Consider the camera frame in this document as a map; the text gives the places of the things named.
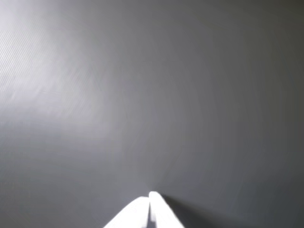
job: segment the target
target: textured surface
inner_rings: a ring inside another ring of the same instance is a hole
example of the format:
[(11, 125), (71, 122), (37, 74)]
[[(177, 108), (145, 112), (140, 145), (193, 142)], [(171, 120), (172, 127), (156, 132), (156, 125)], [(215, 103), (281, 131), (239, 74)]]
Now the textured surface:
[(150, 190), (303, 227), (299, 3), (0, 1), (0, 220), (97, 228)]

